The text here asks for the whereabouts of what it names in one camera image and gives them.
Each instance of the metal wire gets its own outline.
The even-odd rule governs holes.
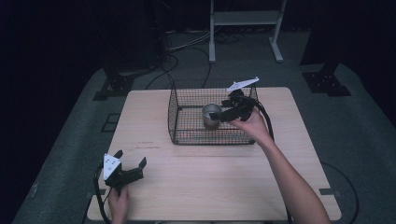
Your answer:
[[[229,107],[221,105],[228,99],[225,87],[232,81],[211,80],[208,89],[196,89],[202,83],[199,80],[175,80],[172,83],[168,108],[168,130],[171,140],[178,145],[248,145],[254,141],[244,132],[226,122],[221,123],[216,130],[208,130],[204,126],[202,109],[207,104],[221,106],[221,110]],[[253,85],[242,89],[248,97],[257,99],[256,88]]]

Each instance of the wooden table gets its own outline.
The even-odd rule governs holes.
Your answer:
[[[257,88],[275,140],[324,203],[331,220],[341,217],[297,105],[287,88]],[[170,91],[131,91],[108,153],[123,150],[123,170],[147,157],[144,179],[129,185],[130,220],[286,220],[285,205],[268,160],[257,144],[176,146],[167,130]],[[101,189],[108,187],[103,181]],[[88,218],[102,219],[96,199]]]

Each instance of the black cable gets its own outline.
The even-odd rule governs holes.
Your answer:
[[[333,166],[333,165],[331,165],[331,164],[329,164],[327,162],[324,162],[324,161],[321,161],[320,163],[323,164],[323,165],[326,165],[326,166],[329,166],[329,167],[333,168],[336,172],[338,172],[338,174],[340,174],[341,176],[344,177],[346,182],[352,188],[353,194],[355,196],[356,210],[355,210],[355,213],[354,213],[352,219],[350,219],[350,221],[348,223],[349,224],[354,223],[356,221],[356,218],[358,217],[358,214],[359,214],[359,211],[360,211],[360,202],[359,202],[358,192],[356,191],[355,187],[353,186],[352,181],[350,181],[350,179],[342,171],[340,171],[338,168],[336,168],[335,166]]]
[[[102,196],[100,194],[100,190],[99,190],[99,176],[100,173],[102,172],[103,169],[103,163],[101,162],[101,164],[98,166],[98,168],[96,169],[95,172],[95,176],[93,178],[93,186],[95,189],[95,194],[96,194],[96,199],[98,201],[99,204],[99,211],[100,214],[102,215],[103,220],[105,221],[106,224],[110,224],[111,221],[108,219],[106,212],[105,212],[105,203],[102,201]]]
[[[227,34],[227,33],[220,33],[220,34],[215,36],[215,42],[217,44],[221,44],[221,45],[232,45],[232,44],[235,44],[235,43],[245,39],[245,32],[242,32],[239,35],[241,35],[242,37],[239,38],[236,35],[230,35],[230,34]]]
[[[175,49],[175,50],[172,50],[172,52],[178,52],[178,51],[182,51],[182,50],[185,50],[185,49],[195,49],[195,50],[201,51],[206,56],[207,61],[209,62],[209,55],[203,49],[189,47],[189,48]],[[208,64],[209,64],[209,67],[208,67],[208,70],[207,70],[207,73],[206,73],[206,77],[205,77],[204,83],[201,86],[201,89],[204,88],[207,80],[209,79],[210,72],[212,70],[212,64],[211,63],[208,63]]]
[[[174,79],[172,78],[172,76],[169,74],[169,71],[168,71],[168,70],[164,69],[163,67],[162,67],[162,69],[163,69],[163,71],[168,75],[169,83],[166,85],[166,87],[167,87],[168,85],[171,85],[171,84],[174,83],[175,81],[174,81]]]
[[[168,48],[167,50],[168,50],[169,52],[173,52],[173,51],[175,51],[175,50],[181,50],[181,49],[184,49],[184,48],[188,48],[188,47],[190,47],[190,46],[196,45],[196,44],[198,44],[198,43],[200,43],[200,42],[203,42],[203,41],[207,40],[209,37],[210,37],[209,32],[206,32],[205,35],[202,35],[202,36],[200,36],[200,37],[198,37],[198,38],[192,40],[191,42],[189,42],[189,43],[187,43],[187,44],[185,44],[185,45],[178,46],[178,47],[174,47],[174,48]]]
[[[171,69],[169,69],[169,70],[164,70],[164,69],[163,69],[165,72],[159,74],[159,75],[156,76],[154,79],[152,79],[152,80],[150,81],[150,83],[146,86],[145,90],[148,90],[148,89],[149,89],[149,86],[150,86],[155,80],[157,80],[159,77],[161,77],[161,76],[163,76],[163,75],[168,75],[168,78],[172,79],[172,77],[169,75],[169,72],[172,71],[173,69],[175,69],[175,68],[177,67],[177,65],[178,65],[178,58],[177,58],[176,56],[174,56],[174,55],[171,55],[171,54],[169,54],[169,56],[172,57],[172,58],[174,58],[174,59],[176,60],[175,65],[174,65]]]
[[[257,108],[259,108],[260,112],[262,112],[262,114],[264,115],[265,121],[267,122],[268,133],[270,134],[271,138],[275,141],[274,131],[273,131],[273,128],[272,128],[272,123],[271,123],[270,117],[268,116],[267,112],[265,111],[265,108],[262,105],[262,103],[260,103],[260,101],[255,100],[253,98],[246,97],[246,96],[241,96],[241,95],[235,96],[235,98],[239,98],[239,99],[242,99],[242,100],[249,101],[249,102],[253,103]]]
[[[105,197],[105,199],[103,200],[103,203],[106,203],[108,196],[110,195],[110,192],[113,188],[110,188],[110,190],[108,191],[107,196]]]

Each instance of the metal stand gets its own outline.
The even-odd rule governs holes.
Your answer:
[[[350,96],[347,87],[342,86],[334,75],[338,63],[325,63],[319,72],[306,72],[303,77],[313,93],[327,93],[329,96]]]
[[[276,26],[273,37],[270,37],[270,45],[278,63],[283,62],[283,57],[277,46],[280,25],[282,23],[287,0],[282,1],[280,10],[269,11],[231,11],[215,12],[214,0],[210,2],[210,40],[209,40],[209,61],[216,62],[215,52],[215,26],[217,25],[263,25],[274,24]]]
[[[107,79],[100,91],[97,91],[93,97],[94,101],[105,101],[108,97],[127,96],[131,91],[136,77],[143,76],[153,71],[154,67],[125,67],[121,71],[118,68],[119,63],[114,59],[107,58],[103,69],[105,70]],[[128,76],[123,76],[121,73],[127,73]]]

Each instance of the human hand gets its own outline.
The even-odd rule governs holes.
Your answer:
[[[120,196],[115,189],[110,191],[108,195],[108,206],[110,207],[112,224],[126,223],[129,210],[128,185],[122,187]]]
[[[253,108],[250,118],[247,121],[235,119],[229,121],[229,123],[242,130],[258,143],[260,143],[261,140],[270,141],[272,139],[268,133],[265,121],[257,108]]]

